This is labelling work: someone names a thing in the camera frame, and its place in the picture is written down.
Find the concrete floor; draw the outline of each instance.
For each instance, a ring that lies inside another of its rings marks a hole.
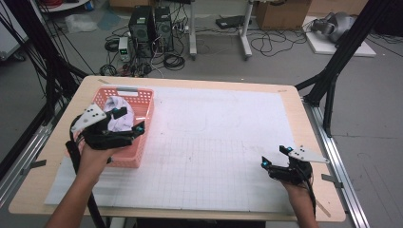
[[[66,13],[86,13],[81,9]],[[100,21],[104,9],[96,9],[89,15]],[[95,30],[68,34],[88,64],[98,71],[106,63],[105,38],[111,31],[127,24],[121,19],[110,30]],[[197,25],[214,28],[211,20],[201,18]],[[295,34],[287,33],[290,39]],[[185,53],[184,69],[170,71],[161,69],[164,78],[243,82],[254,84],[296,85],[318,74],[332,56],[314,54],[308,43],[294,45],[291,50],[274,57],[264,57],[253,50],[253,57],[243,60],[239,37],[214,32],[198,33],[199,54],[191,61]],[[375,40],[380,45],[403,54],[402,44],[388,44]],[[337,81],[332,132],[341,158],[355,188],[355,192],[372,227],[402,227],[403,225],[403,179],[400,166],[403,159],[403,61],[401,56],[367,41],[376,52],[376,57],[354,57],[341,72]],[[275,48],[289,47],[289,43],[276,43]],[[67,54],[71,63],[89,72],[71,47]],[[36,75],[29,61],[5,62],[0,66],[0,110],[2,129],[7,134],[0,136],[0,159],[2,159],[21,133],[28,126],[44,103]],[[150,78],[161,78],[158,71]],[[305,95],[309,89],[300,91]],[[17,115],[11,110],[18,110]],[[0,209],[1,227],[40,227],[47,217],[12,215],[8,212],[12,196]],[[91,227],[90,218],[85,218],[82,227]],[[267,222],[267,227],[297,227],[295,222]],[[349,218],[341,223],[320,223],[321,227],[353,227]]]

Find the wooden table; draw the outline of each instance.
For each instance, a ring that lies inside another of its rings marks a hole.
[[[91,102],[97,89],[103,84],[134,86],[168,86],[184,88],[228,89],[237,91],[259,91],[278,93],[283,101],[288,121],[292,129],[296,145],[313,151],[320,151],[316,136],[302,105],[297,90],[290,85],[258,85],[204,81],[140,79],[88,76],[74,95],[63,117],[53,130],[38,161],[47,160],[47,165],[32,169],[10,204],[10,212],[14,214],[49,215],[55,206],[45,205],[44,201],[53,184],[62,158],[65,156],[65,143],[68,141],[69,125],[78,110],[84,110]],[[322,180],[321,174],[329,175],[326,164],[312,163],[314,168],[314,190],[317,197],[318,221],[343,221],[344,209],[332,182]],[[255,212],[195,211],[167,209],[139,209],[100,207],[103,216],[110,217],[151,217],[151,218],[183,218],[183,219],[253,219],[253,220],[295,220],[294,216]]]

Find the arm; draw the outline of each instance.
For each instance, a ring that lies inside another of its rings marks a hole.
[[[282,185],[288,192],[288,198],[296,213],[299,227],[319,227],[315,219],[314,208],[312,207],[308,190],[286,182],[282,182]]]
[[[93,150],[84,146],[77,176],[50,217],[46,227],[79,227],[92,188],[106,166],[114,149]]]

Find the pink basket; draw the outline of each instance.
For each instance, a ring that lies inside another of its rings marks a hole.
[[[142,161],[145,140],[150,129],[151,117],[154,111],[154,92],[151,89],[134,87],[102,86],[92,100],[103,108],[109,96],[124,98],[133,108],[134,124],[145,123],[145,132],[137,137],[133,144],[113,155],[113,162],[108,166],[138,168]]]

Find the cardboard box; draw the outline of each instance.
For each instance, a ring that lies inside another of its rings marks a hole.
[[[154,0],[109,0],[112,8],[134,8],[134,6],[154,6]]]
[[[288,0],[280,6],[259,3],[256,20],[261,29],[301,29],[312,0]]]
[[[358,15],[368,0],[313,0],[308,10],[309,15],[326,16],[329,12],[344,11]]]

